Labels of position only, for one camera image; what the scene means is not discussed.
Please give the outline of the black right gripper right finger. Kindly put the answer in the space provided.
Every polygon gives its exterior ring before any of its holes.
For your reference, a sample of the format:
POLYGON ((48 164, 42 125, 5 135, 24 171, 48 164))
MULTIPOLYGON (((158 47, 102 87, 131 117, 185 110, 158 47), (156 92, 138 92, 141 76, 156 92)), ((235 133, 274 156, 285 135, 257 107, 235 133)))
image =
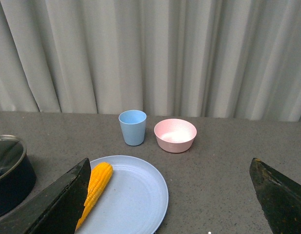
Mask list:
POLYGON ((250 177, 274 234, 301 234, 301 185, 253 158, 250 177))

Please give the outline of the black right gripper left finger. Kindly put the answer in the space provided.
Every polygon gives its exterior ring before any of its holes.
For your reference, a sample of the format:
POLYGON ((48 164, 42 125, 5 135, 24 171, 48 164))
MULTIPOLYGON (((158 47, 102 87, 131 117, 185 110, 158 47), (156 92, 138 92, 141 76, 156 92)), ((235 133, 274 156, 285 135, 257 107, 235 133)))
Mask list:
POLYGON ((88 158, 0 221, 0 234, 73 234, 84 211, 91 167, 88 158))

